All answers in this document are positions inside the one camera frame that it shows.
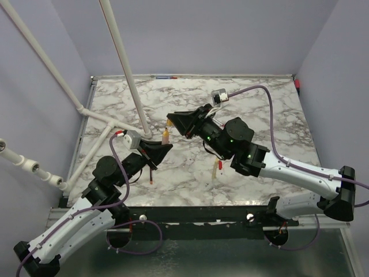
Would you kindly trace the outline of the pink pencil-shaped marker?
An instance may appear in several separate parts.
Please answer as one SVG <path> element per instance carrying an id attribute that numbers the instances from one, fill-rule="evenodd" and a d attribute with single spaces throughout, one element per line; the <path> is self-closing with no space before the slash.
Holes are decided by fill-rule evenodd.
<path id="1" fill-rule="evenodd" d="M 161 144 L 162 145 L 168 144 L 169 143 L 169 137 L 170 137 L 169 130 L 167 128 L 165 128 L 164 132 L 163 132 L 163 135 L 162 135 Z"/>

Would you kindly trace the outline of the orange red gel pen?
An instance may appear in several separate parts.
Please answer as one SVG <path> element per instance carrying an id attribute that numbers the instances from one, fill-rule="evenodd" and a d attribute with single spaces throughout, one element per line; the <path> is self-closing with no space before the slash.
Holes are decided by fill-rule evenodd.
<path id="1" fill-rule="evenodd" d="M 153 185 L 153 170 L 152 169 L 150 169 L 149 171 L 149 183 Z"/>

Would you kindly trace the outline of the yellow highlighter pen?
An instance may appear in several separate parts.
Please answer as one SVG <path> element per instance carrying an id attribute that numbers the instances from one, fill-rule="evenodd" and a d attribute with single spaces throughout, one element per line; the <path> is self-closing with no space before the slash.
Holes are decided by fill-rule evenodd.
<path id="1" fill-rule="evenodd" d="M 213 164 L 212 168 L 212 179 L 216 179 L 217 169 L 218 169 L 219 162 L 216 160 Z"/>

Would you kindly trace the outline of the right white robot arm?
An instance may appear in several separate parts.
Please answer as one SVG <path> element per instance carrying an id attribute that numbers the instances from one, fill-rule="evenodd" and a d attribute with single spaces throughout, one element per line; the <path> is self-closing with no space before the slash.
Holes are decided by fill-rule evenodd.
<path id="1" fill-rule="evenodd" d="M 244 176 L 284 181 L 307 189 L 293 197 L 274 197 L 265 211 L 266 221 L 277 226 L 300 215 L 324 214 L 342 222 L 354 219 L 355 172 L 350 167 L 326 169 L 287 158 L 278 158 L 267 147 L 253 143 L 254 131 L 239 117 L 219 127 L 209 115 L 209 104 L 194 111 L 167 114 L 178 132 L 191 139 L 198 136 L 231 168 Z"/>

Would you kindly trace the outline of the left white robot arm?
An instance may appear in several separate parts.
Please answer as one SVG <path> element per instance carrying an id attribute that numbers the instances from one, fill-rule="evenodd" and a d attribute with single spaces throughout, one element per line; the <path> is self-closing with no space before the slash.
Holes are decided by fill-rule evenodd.
<path id="1" fill-rule="evenodd" d="M 75 250 L 99 232 L 136 223 L 125 205 L 130 192 L 129 180 L 145 166 L 153 170 L 172 149 L 172 144 L 140 140 L 135 152 L 119 160 L 114 152 L 99 159 L 93 171 L 93 180 L 75 204 L 48 230 L 30 242 L 20 241 L 14 252 L 20 260 L 16 276 L 22 269 L 29 276 L 55 276 L 61 264 Z"/>

